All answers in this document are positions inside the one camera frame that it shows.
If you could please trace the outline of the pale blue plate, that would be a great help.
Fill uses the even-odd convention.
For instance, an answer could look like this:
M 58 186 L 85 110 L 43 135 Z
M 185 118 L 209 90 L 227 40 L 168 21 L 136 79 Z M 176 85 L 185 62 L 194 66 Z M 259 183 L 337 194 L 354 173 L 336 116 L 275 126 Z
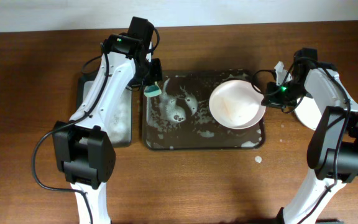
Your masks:
M 307 128 L 316 130 L 322 117 L 321 112 L 314 99 L 304 97 L 295 109 L 298 120 Z

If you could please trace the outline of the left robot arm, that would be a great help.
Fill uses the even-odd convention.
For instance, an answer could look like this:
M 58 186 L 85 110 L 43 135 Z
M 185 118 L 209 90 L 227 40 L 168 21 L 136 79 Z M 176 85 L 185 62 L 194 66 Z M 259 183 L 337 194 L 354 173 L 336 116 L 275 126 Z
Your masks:
M 108 37 L 101 44 L 101 64 L 87 95 L 67 123 L 58 121 L 53 128 L 57 169 L 75 194 L 80 223 L 111 221 L 106 184 L 116 161 L 112 115 L 128 88 L 154 86 L 161 79 L 154 48 L 150 37 Z

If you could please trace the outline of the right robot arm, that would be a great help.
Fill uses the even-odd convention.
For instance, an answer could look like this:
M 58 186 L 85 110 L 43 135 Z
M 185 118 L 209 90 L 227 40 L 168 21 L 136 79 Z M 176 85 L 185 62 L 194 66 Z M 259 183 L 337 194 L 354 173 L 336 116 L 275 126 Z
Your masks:
M 321 118 L 307 149 L 308 173 L 277 223 L 316 223 L 335 194 L 358 176 L 358 104 L 332 64 L 296 59 L 289 70 L 278 62 L 262 105 L 284 110 L 312 97 Z

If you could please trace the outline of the white plate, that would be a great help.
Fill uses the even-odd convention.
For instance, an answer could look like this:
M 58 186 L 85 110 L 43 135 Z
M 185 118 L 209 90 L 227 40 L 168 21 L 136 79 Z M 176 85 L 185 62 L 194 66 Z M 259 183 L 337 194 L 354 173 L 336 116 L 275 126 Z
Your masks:
M 229 80 L 218 85 L 209 97 L 213 118 L 229 129 L 246 129 L 257 124 L 265 114 L 263 96 L 249 82 Z

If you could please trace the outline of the green yellow sponge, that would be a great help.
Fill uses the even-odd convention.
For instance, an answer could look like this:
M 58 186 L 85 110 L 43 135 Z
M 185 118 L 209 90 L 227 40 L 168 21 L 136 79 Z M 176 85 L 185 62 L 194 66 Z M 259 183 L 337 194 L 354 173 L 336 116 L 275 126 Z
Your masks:
M 151 85 L 147 85 L 144 88 L 144 96 L 147 98 L 153 98 L 156 96 L 159 96 L 162 93 L 159 85 L 157 82 L 155 82 L 154 84 Z

